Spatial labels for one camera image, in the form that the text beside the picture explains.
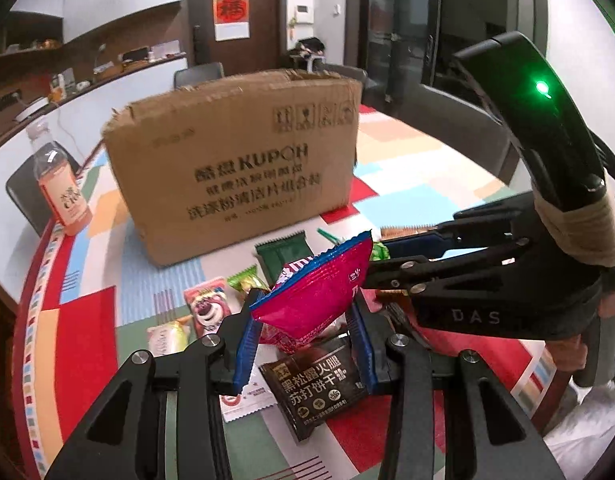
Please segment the person's right hand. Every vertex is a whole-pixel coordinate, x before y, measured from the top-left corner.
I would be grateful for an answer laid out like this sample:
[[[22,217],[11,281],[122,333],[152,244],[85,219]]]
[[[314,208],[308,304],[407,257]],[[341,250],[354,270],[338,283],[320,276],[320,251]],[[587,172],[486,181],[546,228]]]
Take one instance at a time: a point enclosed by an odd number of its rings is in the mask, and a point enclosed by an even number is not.
[[[607,384],[615,360],[615,292],[600,300],[598,315],[582,335],[547,341],[546,346],[557,369],[572,373],[579,387]]]

